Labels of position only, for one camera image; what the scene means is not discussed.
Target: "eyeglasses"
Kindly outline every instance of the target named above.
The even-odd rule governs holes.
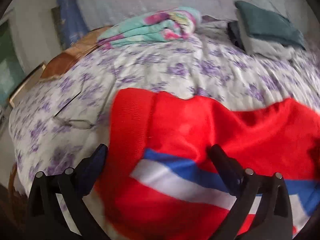
[[[110,93],[111,93],[111,90],[112,90],[112,88],[113,88],[113,86],[114,86],[114,83],[115,83],[115,82],[113,82],[113,85],[111,85],[111,87],[110,87],[110,89],[109,89],[109,92],[108,92],[108,94],[107,94],[107,96],[106,96],[106,98],[105,98],[105,100],[104,100],[104,102],[103,102],[103,105],[102,105],[102,107],[101,107],[101,111],[100,111],[99,114],[98,114],[98,117],[100,116],[101,112],[102,112],[103,109],[104,109],[104,106],[105,106],[105,104],[106,104],[106,102],[107,102],[107,100],[108,100],[108,98],[109,98],[109,96],[110,96]],[[63,118],[58,117],[58,114],[60,114],[62,110],[64,110],[77,96],[79,96],[79,95],[82,93],[83,86],[84,86],[84,81],[82,82],[80,92],[79,92],[78,94],[76,94],[68,103],[66,103],[66,104],[53,116],[53,118],[54,118],[55,120],[57,120],[61,126],[69,126],[69,127],[74,127],[74,128],[77,128],[77,129],[87,130],[87,129],[91,129],[92,127],[94,127],[94,126],[96,125],[96,123],[93,124],[93,123],[91,123],[91,122],[88,121],[88,120],[79,120],[79,119],[66,120],[66,119],[63,119]]]

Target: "folded teal towel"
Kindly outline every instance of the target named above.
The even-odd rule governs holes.
[[[249,37],[305,49],[302,33],[287,18],[244,1],[235,1],[235,6]]]

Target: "pink and teal blanket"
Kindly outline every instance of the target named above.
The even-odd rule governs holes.
[[[112,49],[133,43],[184,40],[200,22],[200,12],[190,7],[147,13],[106,30],[98,37],[98,44]]]

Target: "white wall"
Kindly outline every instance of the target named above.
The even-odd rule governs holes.
[[[12,38],[18,46],[16,49],[22,51],[19,56],[26,73],[43,61],[48,63],[61,52],[51,17],[51,9],[56,6],[56,0],[12,0],[6,11],[4,17],[14,24]],[[0,183],[7,187],[15,156],[8,123],[3,129],[0,134]]]
[[[12,0],[7,9],[14,11],[13,35],[18,36],[18,45],[24,52],[27,73],[61,52],[51,17],[51,9],[56,6],[56,0]]]

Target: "red fabric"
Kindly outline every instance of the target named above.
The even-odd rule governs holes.
[[[129,178],[144,149],[189,158],[199,168],[216,172],[206,148],[217,143],[259,174],[280,171],[285,179],[319,179],[319,127],[319,116],[293,99],[232,112],[201,96],[182,100],[166,92],[120,90],[112,108],[109,154],[97,182],[106,216],[117,229],[125,227],[121,232],[132,239],[207,239],[216,228],[211,220],[220,216],[222,221],[226,210],[196,204],[177,211],[162,193],[163,213],[148,206],[148,187]]]

